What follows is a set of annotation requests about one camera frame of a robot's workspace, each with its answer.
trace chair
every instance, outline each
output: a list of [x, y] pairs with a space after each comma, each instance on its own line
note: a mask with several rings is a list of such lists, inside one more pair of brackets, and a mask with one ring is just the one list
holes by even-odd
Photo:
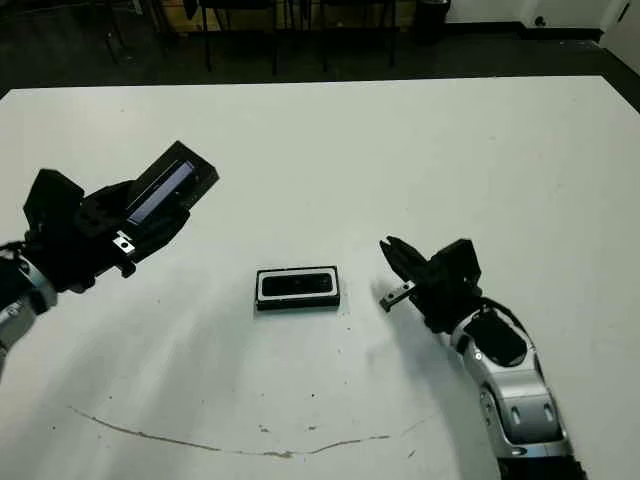
[[371, 5], [382, 5], [382, 12], [380, 14], [380, 23], [378, 30], [385, 30], [385, 18], [387, 12], [390, 10], [391, 14], [391, 26], [387, 29], [390, 31], [390, 45], [389, 45], [389, 66], [395, 65], [396, 54], [396, 0], [320, 0], [320, 26], [321, 26], [321, 48], [322, 48], [322, 69], [326, 72], [328, 69], [327, 60], [327, 46], [326, 46], [326, 7], [346, 7], [361, 5], [363, 7], [362, 23], [363, 27], [367, 20], [367, 10]]
[[[277, 73], [278, 66], [278, 42], [276, 35], [276, 0], [200, 0], [200, 8], [202, 9], [202, 28], [204, 30], [204, 51], [205, 62], [207, 70], [211, 71], [211, 52], [209, 48], [209, 27], [207, 25], [207, 8], [213, 9], [213, 13], [216, 16], [218, 25], [221, 31], [225, 29], [231, 30], [231, 15], [230, 10], [271, 10], [271, 25], [273, 34], [272, 45], [272, 62], [271, 72], [273, 75]], [[226, 28], [222, 22], [219, 10], [224, 10], [225, 20], [227, 21]]]

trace scratch mark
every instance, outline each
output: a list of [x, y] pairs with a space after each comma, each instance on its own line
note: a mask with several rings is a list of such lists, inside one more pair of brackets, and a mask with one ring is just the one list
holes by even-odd
[[358, 440], [343, 440], [342, 442], [331, 443], [329, 445], [325, 445], [324, 447], [318, 448], [316, 450], [311, 450], [310, 452], [304, 452], [303, 454], [315, 455], [316, 453], [324, 452], [325, 450], [329, 450], [330, 448], [341, 447], [343, 445], [353, 445], [354, 443], [368, 442], [369, 440], [387, 440], [389, 438], [391, 438], [391, 435], [375, 435], [373, 437], [360, 438]]
[[415, 430], [416, 428], [418, 428], [420, 425], [422, 425], [422, 424], [423, 424], [424, 422], [426, 422], [426, 421], [427, 421], [427, 418], [423, 418], [422, 420], [420, 420], [420, 421], [418, 421], [418, 422], [414, 423], [414, 424], [413, 424], [413, 425], [411, 425], [410, 427], [408, 427], [408, 428], [404, 429], [404, 430], [402, 431], [402, 433], [400, 434], [400, 436], [401, 436], [401, 437], [404, 437], [407, 433], [409, 433], [409, 432], [411, 432], [411, 431]]
[[[325, 445], [323, 447], [320, 448], [316, 448], [315, 450], [308, 450], [308, 451], [295, 451], [295, 450], [285, 450], [282, 452], [276, 452], [276, 451], [264, 451], [264, 452], [253, 452], [253, 451], [247, 451], [247, 450], [226, 450], [223, 448], [218, 448], [218, 447], [214, 447], [212, 445], [206, 445], [203, 443], [195, 443], [195, 442], [189, 442], [186, 440], [178, 440], [175, 438], [170, 438], [170, 437], [165, 437], [162, 435], [152, 435], [150, 433], [145, 433], [142, 431], [136, 431], [136, 430], [132, 430], [130, 428], [126, 428], [126, 427], [122, 427], [120, 425], [116, 425], [114, 423], [110, 423], [107, 422], [105, 420], [102, 420], [98, 417], [95, 417], [93, 415], [89, 415], [88, 413], [85, 413], [81, 410], [78, 410], [77, 408], [73, 407], [72, 405], [68, 405], [68, 407], [71, 411], [73, 411], [73, 413], [75, 413], [76, 415], [81, 416], [82, 418], [85, 418], [87, 420], [90, 420], [94, 423], [97, 423], [98, 425], [101, 425], [105, 428], [108, 428], [110, 430], [114, 430], [116, 432], [120, 432], [120, 433], [124, 433], [125, 435], [132, 435], [135, 437], [140, 437], [140, 438], [146, 438], [149, 440], [156, 440], [158, 442], [165, 442], [165, 443], [171, 443], [173, 445], [182, 445], [185, 447], [193, 447], [193, 448], [199, 448], [201, 450], [206, 450], [208, 452], [215, 452], [215, 453], [226, 453], [226, 454], [233, 454], [233, 455], [248, 455], [248, 456], [262, 456], [262, 457], [275, 457], [275, 458], [280, 458], [280, 459], [291, 459], [295, 456], [304, 456], [304, 455], [316, 455], [318, 453], [322, 453], [326, 450], [330, 450], [332, 448], [337, 448], [337, 447], [343, 447], [346, 445], [354, 445], [356, 443], [363, 443], [363, 442], [370, 442], [370, 441], [374, 441], [374, 440], [389, 440], [390, 438], [392, 438], [391, 435], [374, 435], [371, 437], [366, 437], [366, 438], [359, 438], [359, 439], [355, 439], [355, 440], [342, 440], [340, 442], [334, 442], [334, 443], [330, 443], [329, 445]], [[412, 427], [410, 428], [415, 428], [418, 424], [414, 424], [412, 425]]]

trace chair leg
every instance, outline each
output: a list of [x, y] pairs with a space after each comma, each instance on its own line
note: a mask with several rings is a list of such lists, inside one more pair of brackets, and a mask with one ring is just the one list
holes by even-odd
[[289, 16], [291, 17], [291, 28], [295, 31], [296, 17], [293, 13], [293, 0], [285, 0], [285, 2], [289, 4]]
[[322, 50], [322, 71], [326, 72], [329, 69], [327, 60], [327, 39], [326, 34], [326, 18], [325, 18], [325, 4], [324, 0], [320, 0], [320, 48]]
[[109, 56], [111, 57], [111, 61], [114, 65], [118, 64], [118, 58], [116, 57], [115, 52], [113, 51], [113, 47], [111, 46], [111, 41], [109, 41], [109, 34], [104, 34], [104, 43], [107, 46], [107, 51], [109, 52]]
[[225, 8], [224, 17], [227, 19], [227, 30], [231, 31], [231, 10]]
[[396, 64], [396, 2], [391, 0], [391, 46], [389, 49], [389, 66]]
[[118, 22], [116, 21], [116, 14], [113, 11], [113, 5], [111, 4], [111, 0], [106, 0], [105, 4], [109, 12], [109, 18], [111, 19], [111, 25], [113, 26], [113, 31], [116, 34], [116, 37], [118, 38], [118, 43], [122, 48], [126, 48], [126, 45], [122, 40], [122, 32], [120, 31], [120, 27], [118, 26]]
[[207, 26], [207, 9], [202, 7], [202, 30], [204, 31], [204, 61], [207, 70], [211, 71], [211, 52], [209, 52], [209, 28]]
[[277, 2], [276, 0], [273, 0], [273, 4], [271, 6], [271, 17], [272, 17], [272, 29], [273, 29], [273, 45], [272, 45], [272, 56], [273, 58], [271, 59], [271, 74], [272, 75], [277, 75], [278, 73], [278, 30], [276, 28], [276, 21], [277, 21]]
[[218, 29], [222, 32], [225, 30], [224, 23], [222, 23], [222, 17], [220, 17], [220, 12], [218, 12], [217, 8], [213, 9], [213, 14], [216, 16], [216, 22], [218, 22]]

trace metal bracket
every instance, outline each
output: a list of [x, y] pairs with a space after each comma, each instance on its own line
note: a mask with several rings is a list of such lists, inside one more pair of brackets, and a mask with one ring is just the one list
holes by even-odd
[[127, 256], [131, 255], [136, 249], [133, 243], [131, 243], [131, 237], [122, 230], [118, 230], [116, 238], [113, 239], [113, 243]]

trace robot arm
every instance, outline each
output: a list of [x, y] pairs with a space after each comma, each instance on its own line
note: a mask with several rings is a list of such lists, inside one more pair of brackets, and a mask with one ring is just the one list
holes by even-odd
[[82, 293], [114, 266], [132, 275], [182, 229], [218, 178], [180, 142], [137, 180], [87, 197], [59, 172], [41, 170], [24, 206], [25, 240], [0, 247], [0, 373], [11, 347], [56, 305], [58, 293]]
[[458, 240], [429, 261], [402, 240], [380, 242], [405, 282], [381, 300], [390, 308], [409, 297], [434, 333], [450, 336], [478, 385], [480, 406], [502, 478], [584, 480], [535, 346], [516, 316], [483, 297], [470, 240]]

